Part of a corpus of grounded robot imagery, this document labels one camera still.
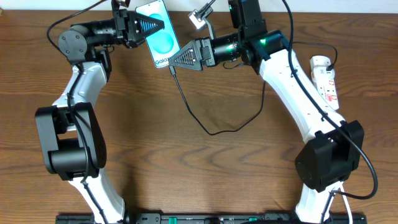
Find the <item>Galaxy S25 smartphone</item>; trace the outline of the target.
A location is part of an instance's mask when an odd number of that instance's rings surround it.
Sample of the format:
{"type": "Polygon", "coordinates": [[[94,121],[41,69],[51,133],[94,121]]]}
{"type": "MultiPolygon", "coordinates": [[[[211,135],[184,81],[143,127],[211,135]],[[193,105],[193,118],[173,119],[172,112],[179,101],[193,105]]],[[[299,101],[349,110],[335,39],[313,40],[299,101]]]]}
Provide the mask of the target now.
{"type": "Polygon", "coordinates": [[[164,1],[141,5],[136,7],[136,12],[164,22],[164,28],[146,38],[146,42],[155,67],[168,66],[168,59],[180,50],[180,46],[164,1]]]}

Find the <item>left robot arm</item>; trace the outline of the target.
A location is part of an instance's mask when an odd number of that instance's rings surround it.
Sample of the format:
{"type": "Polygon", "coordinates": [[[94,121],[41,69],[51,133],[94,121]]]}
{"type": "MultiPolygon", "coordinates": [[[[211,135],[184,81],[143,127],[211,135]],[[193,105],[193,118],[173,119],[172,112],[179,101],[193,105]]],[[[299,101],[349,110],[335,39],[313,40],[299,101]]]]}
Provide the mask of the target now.
{"type": "Polygon", "coordinates": [[[92,213],[57,215],[56,223],[136,222],[104,169],[106,143],[94,107],[112,71],[109,48],[136,48],[164,27],[162,20],[114,9],[111,19],[76,23],[60,34],[72,76],[52,106],[37,109],[35,122],[46,169],[74,186],[92,213]]]}

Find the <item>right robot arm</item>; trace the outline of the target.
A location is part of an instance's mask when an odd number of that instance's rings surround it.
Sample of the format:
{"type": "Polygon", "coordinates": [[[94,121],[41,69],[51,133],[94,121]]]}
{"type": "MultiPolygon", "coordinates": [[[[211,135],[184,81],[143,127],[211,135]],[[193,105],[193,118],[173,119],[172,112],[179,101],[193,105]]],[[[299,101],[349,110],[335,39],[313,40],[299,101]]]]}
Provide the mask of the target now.
{"type": "Polygon", "coordinates": [[[347,122],[318,92],[315,80],[301,68],[293,40],[269,31],[258,1],[230,1],[235,32],[190,41],[169,58],[171,69],[202,70],[240,58],[277,93],[293,117],[304,141],[295,159],[303,182],[294,213],[302,223],[330,223],[335,195],[349,198],[343,183],[364,157],[364,130],[347,122]]]}

